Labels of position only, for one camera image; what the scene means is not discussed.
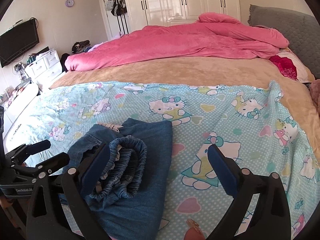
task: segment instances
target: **black bag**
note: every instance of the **black bag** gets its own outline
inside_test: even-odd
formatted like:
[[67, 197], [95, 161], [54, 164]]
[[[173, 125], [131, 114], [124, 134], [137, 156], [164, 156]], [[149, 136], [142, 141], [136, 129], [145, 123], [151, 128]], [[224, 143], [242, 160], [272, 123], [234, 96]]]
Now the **black bag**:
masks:
[[115, 0], [115, 4], [113, 5], [111, 13], [114, 16], [120, 16], [123, 13], [122, 6], [119, 3], [119, 0]]
[[127, 13], [128, 10], [127, 10], [127, 5], [125, 4], [125, 0], [120, 0], [120, 4], [121, 4], [121, 7], [122, 7], [123, 14]]

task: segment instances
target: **hello kitty bedsheet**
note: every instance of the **hello kitty bedsheet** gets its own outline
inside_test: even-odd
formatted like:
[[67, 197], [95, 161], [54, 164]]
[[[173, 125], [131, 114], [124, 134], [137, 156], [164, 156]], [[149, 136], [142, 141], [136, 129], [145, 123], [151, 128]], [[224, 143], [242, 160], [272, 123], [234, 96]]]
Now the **hello kitty bedsheet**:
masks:
[[[67, 152], [98, 122], [121, 124], [129, 117], [145, 122], [170, 120], [172, 165], [157, 239], [182, 240], [189, 218], [209, 235], [231, 204], [232, 198], [208, 162], [211, 144], [254, 174], [279, 173], [295, 237], [319, 201], [320, 170], [306, 134], [279, 102], [281, 97], [275, 81], [268, 89], [122, 82], [59, 87], [28, 106], [28, 115], [6, 145], [12, 149], [49, 139], [50, 150], [27, 160], [35, 166]], [[238, 233], [248, 225], [256, 201]], [[75, 223], [71, 227], [77, 230]]]

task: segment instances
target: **white drawer cabinet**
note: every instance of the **white drawer cabinet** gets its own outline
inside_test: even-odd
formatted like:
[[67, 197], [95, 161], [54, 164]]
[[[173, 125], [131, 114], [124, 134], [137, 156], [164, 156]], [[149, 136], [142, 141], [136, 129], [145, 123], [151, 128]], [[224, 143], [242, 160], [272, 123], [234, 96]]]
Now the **white drawer cabinet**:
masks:
[[35, 78], [42, 74], [44, 71], [47, 70], [47, 65], [45, 64], [44, 58], [34, 62], [30, 66], [26, 67], [26, 73], [29, 77]]
[[55, 49], [49, 50], [25, 68], [26, 73], [41, 90], [47, 89], [62, 73], [62, 65]]
[[48, 84], [51, 83], [51, 81], [54, 80], [57, 76], [59, 76], [61, 73], [62, 66], [59, 63], [43, 72], [34, 80], [34, 82], [38, 84], [41, 90], [43, 90], [47, 88]]
[[46, 65], [48, 66], [48, 68], [54, 66], [56, 63], [58, 63], [60, 61], [56, 50], [48, 53], [48, 55], [45, 56], [44, 59], [46, 60]]

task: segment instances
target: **black tv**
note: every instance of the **black tv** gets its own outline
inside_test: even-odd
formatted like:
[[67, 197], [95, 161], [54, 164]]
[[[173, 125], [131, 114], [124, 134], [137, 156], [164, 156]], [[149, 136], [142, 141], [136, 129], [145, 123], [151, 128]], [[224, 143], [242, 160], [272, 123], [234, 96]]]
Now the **black tv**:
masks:
[[0, 36], [0, 64], [12, 63], [39, 43], [37, 20], [32, 18]]

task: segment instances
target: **beige blanket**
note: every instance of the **beige blanket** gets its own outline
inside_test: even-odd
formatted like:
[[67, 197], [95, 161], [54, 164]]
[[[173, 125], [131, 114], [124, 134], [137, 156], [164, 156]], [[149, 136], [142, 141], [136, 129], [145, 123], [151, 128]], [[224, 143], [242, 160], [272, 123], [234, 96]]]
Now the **beige blanket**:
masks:
[[[314, 77], [309, 73], [309, 80]], [[214, 57], [176, 57], [137, 62], [119, 67], [72, 71], [57, 80], [52, 88], [98, 81], [133, 83], [168, 83], [195, 86], [217, 84], [250, 85], [267, 88], [275, 80], [284, 97], [281, 103], [306, 132], [313, 151], [320, 161], [320, 119], [307, 87], [298, 81], [282, 76], [269, 60], [225, 59]]]

